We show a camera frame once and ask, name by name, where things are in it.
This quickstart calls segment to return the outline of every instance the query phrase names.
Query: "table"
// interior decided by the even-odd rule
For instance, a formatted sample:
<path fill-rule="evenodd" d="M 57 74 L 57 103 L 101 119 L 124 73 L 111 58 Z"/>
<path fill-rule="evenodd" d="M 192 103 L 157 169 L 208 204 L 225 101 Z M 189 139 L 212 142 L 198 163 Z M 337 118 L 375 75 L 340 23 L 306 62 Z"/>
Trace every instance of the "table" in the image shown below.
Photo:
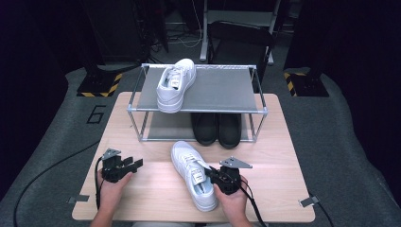
<path fill-rule="evenodd" d="M 135 96 L 134 102 L 139 96 L 140 93 Z M 138 141 L 127 113 L 130 98 L 131 92 L 121 93 L 115 102 L 80 191 L 80 195 L 89 195 L 89 200 L 77 201 L 73 218 L 91 220 L 95 216 L 95 163 L 107 148 L 115 148 L 122 151 L 120 155 L 123 159 L 144 159 L 144 165 L 138 168 L 126 186 L 113 219 L 227 222 L 220 205 L 211 212 L 201 212 L 195 207 L 184 180 L 171 162 L 173 141 Z M 241 168 L 240 173 L 248 179 L 260 215 L 266 222 L 311 222 L 315 218 L 313 208 L 304 208 L 299 204 L 299 201 L 308 198 L 308 193 L 278 97 L 264 94 L 264 98 L 269 114 L 256 143 L 240 143 L 234 149 L 225 149 L 218 142 L 210 147 L 197 142 L 189 143 L 206 163 L 215 168 L 219 168 L 219 161 L 230 156 L 253 166 L 251 169 Z M 249 201 L 247 217 L 257 222 Z"/>

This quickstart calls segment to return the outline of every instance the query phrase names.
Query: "human hand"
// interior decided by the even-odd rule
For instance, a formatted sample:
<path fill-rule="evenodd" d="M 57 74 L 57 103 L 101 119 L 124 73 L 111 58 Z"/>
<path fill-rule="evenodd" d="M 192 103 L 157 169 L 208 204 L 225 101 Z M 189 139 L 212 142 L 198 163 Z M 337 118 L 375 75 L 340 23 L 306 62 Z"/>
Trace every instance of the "human hand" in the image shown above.
<path fill-rule="evenodd" d="M 123 188 L 130 181 L 133 173 L 127 173 L 117 183 L 104 181 L 101 175 L 101 169 L 97 172 L 97 182 L 100 189 L 100 207 L 91 222 L 91 227 L 110 227 L 113 222 L 113 215 L 120 203 L 123 195 Z"/>
<path fill-rule="evenodd" d="M 100 207 L 99 210 L 107 211 L 113 214 L 117 209 L 118 203 L 120 203 L 123 189 L 130 181 L 133 173 L 128 172 L 120 181 L 117 183 L 110 183 L 103 180 L 101 175 L 101 169 L 97 172 L 97 182 L 100 189 Z"/>
<path fill-rule="evenodd" d="M 248 180 L 241 176 L 241 187 L 247 190 L 247 183 Z M 217 184 L 213 184 L 215 189 L 215 194 L 218 200 L 221 203 L 223 208 L 224 215 L 230 221 L 230 223 L 236 226 L 252 226 L 251 223 L 248 221 L 247 216 L 245 215 L 245 209 L 247 206 L 247 195 L 241 190 L 238 189 L 235 193 L 231 195 L 226 195 L 221 192 L 220 188 Z"/>

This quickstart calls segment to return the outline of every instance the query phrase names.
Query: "gray floor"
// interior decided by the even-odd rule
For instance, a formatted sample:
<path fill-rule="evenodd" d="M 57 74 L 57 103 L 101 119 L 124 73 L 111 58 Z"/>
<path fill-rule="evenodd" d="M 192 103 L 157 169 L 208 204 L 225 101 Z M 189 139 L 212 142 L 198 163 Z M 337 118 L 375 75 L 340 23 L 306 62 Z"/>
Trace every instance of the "gray floor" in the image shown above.
<path fill-rule="evenodd" d="M 401 226 L 401 210 L 393 201 L 380 172 L 367 161 L 354 135 L 349 108 L 339 87 L 323 75 L 322 81 L 330 97 L 290 95 L 283 76 L 290 39 L 289 34 L 278 35 L 272 52 L 274 65 L 268 67 L 262 89 L 264 93 L 277 94 L 280 99 L 308 190 L 319 197 L 335 226 Z M 201 44 L 188 47 L 191 44 L 194 43 L 185 43 L 185 46 L 178 40 L 169 45 L 168 53 L 162 48 L 157 53 L 152 52 L 152 56 L 163 63 L 175 63 L 183 58 L 202 63 L 199 62 Z M 107 68 L 121 66 L 109 65 Z M 139 70 L 125 73 L 111 97 L 77 97 L 76 90 L 85 71 L 80 69 L 66 75 L 69 90 L 59 112 L 1 200 L 0 226 L 13 225 L 17 199 L 38 174 L 100 139 L 118 94 L 132 90 Z M 104 114 L 99 124 L 87 124 L 96 106 L 96 110 Z M 72 219 L 74 205 L 67 200 L 78 195 L 95 152 L 96 145 L 39 177 L 21 199 L 18 225 L 87 226 L 87 221 Z M 308 224 L 272 223 L 270 226 L 330 226 L 319 206 L 315 207 L 315 212 L 316 219 Z M 131 226 L 131 223 L 117 221 L 115 226 Z"/>

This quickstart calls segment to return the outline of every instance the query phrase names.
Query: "gray shelf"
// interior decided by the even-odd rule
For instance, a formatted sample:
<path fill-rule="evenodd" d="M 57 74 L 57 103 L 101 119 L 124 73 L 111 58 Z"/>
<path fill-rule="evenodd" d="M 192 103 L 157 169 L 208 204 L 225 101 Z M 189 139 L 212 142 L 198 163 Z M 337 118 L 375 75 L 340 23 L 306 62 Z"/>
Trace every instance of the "gray shelf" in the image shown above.
<path fill-rule="evenodd" d="M 145 82 L 141 95 L 137 104 L 133 105 L 137 92 L 135 86 L 127 108 L 139 141 L 195 140 L 190 113 L 243 114 L 241 141 L 256 141 L 268 110 L 262 93 L 260 97 L 263 107 L 256 106 L 256 96 L 252 87 L 252 77 L 256 69 L 254 65 L 195 65 L 197 76 L 194 84 L 184 94 L 181 110 L 178 113 L 161 113 L 157 107 L 156 88 L 169 65 L 142 65 L 143 75 L 140 75 L 139 79 L 145 76 Z M 144 120 L 140 125 L 135 122 L 135 113 L 143 115 Z M 263 115 L 258 129 L 253 126 L 253 114 Z"/>

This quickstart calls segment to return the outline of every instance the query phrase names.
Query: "black cable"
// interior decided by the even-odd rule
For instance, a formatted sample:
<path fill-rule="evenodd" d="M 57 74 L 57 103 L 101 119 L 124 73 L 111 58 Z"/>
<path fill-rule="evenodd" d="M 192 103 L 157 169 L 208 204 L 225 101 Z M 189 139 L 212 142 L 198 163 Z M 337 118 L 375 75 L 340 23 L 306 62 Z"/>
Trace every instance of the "black cable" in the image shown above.
<path fill-rule="evenodd" d="M 160 44 L 160 42 L 157 42 L 156 44 L 153 44 L 153 45 L 150 46 L 150 50 L 155 52 L 155 53 L 158 53 L 162 49 L 161 46 L 162 46 L 162 44 Z"/>
<path fill-rule="evenodd" d="M 247 190 L 245 190 L 245 189 L 242 187 L 242 185 L 238 184 L 229 174 L 227 174 L 227 173 L 224 173 L 224 174 L 225 174 L 226 177 L 228 177 L 233 183 L 235 183 L 235 185 L 236 185 L 239 189 L 241 189 L 241 191 L 248 197 L 248 199 L 250 199 L 251 204 L 252 204 L 252 206 L 253 206 L 253 210 L 254 210 L 254 212 L 256 213 L 257 220 L 259 220 L 259 223 L 260 223 L 263 227 L 267 227 L 267 225 L 265 224 L 265 221 L 263 221 L 262 217 L 260 216 L 259 209 L 257 208 L 257 205 L 256 205 L 256 201 L 255 201 L 254 198 L 253 198 L 253 192 L 252 192 L 250 186 L 248 185 L 248 183 L 246 183 L 245 181 L 243 181 L 243 180 L 241 179 L 241 181 L 242 181 L 243 183 L 245 183 L 245 184 L 247 185 L 247 187 L 250 189 L 251 195 L 247 192 Z"/>
<path fill-rule="evenodd" d="M 149 58 L 150 58 L 151 60 L 153 60 L 153 62 L 159 62 L 159 63 L 163 64 L 162 61 L 156 59 L 154 56 L 151 56 L 151 55 L 150 55 Z"/>
<path fill-rule="evenodd" d="M 47 169 L 45 169 L 44 171 L 42 171 L 41 173 L 39 173 L 35 178 L 33 178 L 33 179 L 26 185 L 26 187 L 24 188 L 24 190 L 22 191 L 22 193 L 21 193 L 20 196 L 18 197 L 17 203 L 16 203 L 15 206 L 14 206 L 14 212 L 13 212 L 13 217 L 12 217 L 14 226 L 15 226 L 15 227 L 18 226 L 18 223 L 17 223 L 17 210 L 18 210 L 18 205 L 19 205 L 19 203 L 20 203 L 20 200 L 21 200 L 21 198 L 24 196 L 24 194 L 26 193 L 27 189 L 28 189 L 38 178 L 40 178 L 42 175 L 44 175 L 45 172 L 47 172 L 48 170 L 50 170 L 50 169 L 53 168 L 54 166 L 56 166 L 56 165 L 58 165 L 58 164 L 64 162 L 65 160 L 67 160 L 67 159 L 69 159 L 69 158 L 74 157 L 74 156 L 77 155 L 77 154 L 82 153 L 83 151 L 87 150 L 88 148 L 93 147 L 94 145 L 98 144 L 99 142 L 100 142 L 100 140 L 94 142 L 92 145 L 90 145 L 90 146 L 88 146 L 88 147 L 86 147 L 86 148 L 83 148 L 83 149 L 81 149 L 81 150 L 79 150 L 79 151 L 77 151 L 77 152 L 75 152 L 75 153 L 73 153 L 73 154 L 67 156 L 66 158 L 63 158 L 63 159 L 59 160 L 57 163 L 55 163 L 55 164 L 53 164 L 52 166 L 48 167 Z"/>
<path fill-rule="evenodd" d="M 95 189 L 96 189 L 96 206 L 97 206 L 97 210 L 99 209 L 100 206 L 100 188 L 98 186 L 98 182 L 97 182 L 97 168 L 99 166 L 99 163 L 101 161 L 101 157 L 99 159 L 97 159 L 96 165 L 95 165 Z"/>
<path fill-rule="evenodd" d="M 307 193 L 309 193 L 309 196 L 311 197 L 315 197 L 309 190 L 307 190 Z M 319 205 L 319 207 L 321 207 L 322 211 L 324 212 L 324 214 L 326 215 L 328 221 L 330 222 L 330 226 L 334 227 L 333 221 L 331 220 L 330 216 L 328 215 L 328 213 L 326 212 L 326 210 L 323 208 L 323 206 L 321 205 L 321 202 L 318 201 L 317 204 Z"/>

